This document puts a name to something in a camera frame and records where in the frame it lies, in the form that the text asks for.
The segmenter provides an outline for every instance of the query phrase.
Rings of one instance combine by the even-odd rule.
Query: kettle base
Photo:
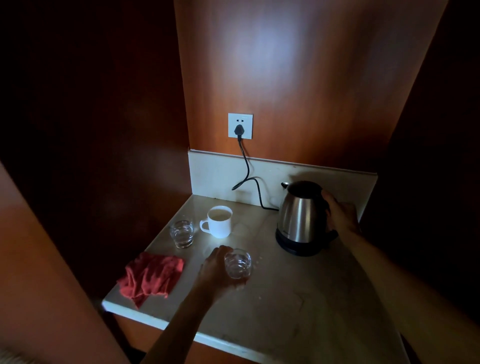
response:
[[[278,243],[284,250],[290,254],[297,256],[312,256],[318,254],[322,248],[325,248],[326,245],[320,242],[311,242],[311,243],[298,243],[290,240],[282,235],[282,233],[277,229],[275,231],[275,238]]]

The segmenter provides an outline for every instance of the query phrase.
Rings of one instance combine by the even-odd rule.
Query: power cord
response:
[[[245,152],[243,151],[243,147],[241,146],[241,136],[245,132],[245,130],[243,129],[243,126],[237,125],[234,132],[235,132],[235,135],[237,136],[237,139],[239,141],[239,146],[240,146],[241,153],[243,155],[243,159],[245,160],[245,164],[247,165],[247,176],[243,179],[242,182],[239,182],[235,186],[233,186],[232,191],[235,191],[237,188],[242,186],[247,181],[255,181],[255,183],[257,184],[257,189],[258,189],[258,199],[260,200],[260,206],[265,210],[278,211],[278,208],[265,207],[263,205],[262,195],[260,194],[260,185],[258,184],[257,179],[255,177],[250,177],[250,178],[248,177],[250,175],[250,166],[248,165],[247,157],[245,157]]]

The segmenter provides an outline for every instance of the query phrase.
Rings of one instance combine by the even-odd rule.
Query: plug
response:
[[[235,133],[235,135],[238,137],[238,140],[241,140],[241,136],[243,135],[243,133],[245,132],[243,126],[241,125],[237,125],[235,127],[235,130],[233,131]]]

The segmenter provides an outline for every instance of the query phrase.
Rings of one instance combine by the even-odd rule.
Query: wooden panel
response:
[[[0,158],[101,299],[191,194],[173,3],[8,6]]]
[[[143,352],[148,352],[162,333],[160,329],[130,320],[129,318],[119,315],[113,316],[130,345]],[[194,341],[185,364],[204,363],[252,364],[253,362]]]
[[[175,0],[190,147],[377,171],[446,0]]]
[[[0,346],[50,364],[127,364],[0,163]]]
[[[392,259],[480,324],[480,25],[447,6],[361,226]]]

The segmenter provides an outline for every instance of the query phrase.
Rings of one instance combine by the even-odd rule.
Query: kettle lid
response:
[[[297,181],[288,185],[288,193],[298,198],[316,198],[322,195],[322,188],[315,182]]]

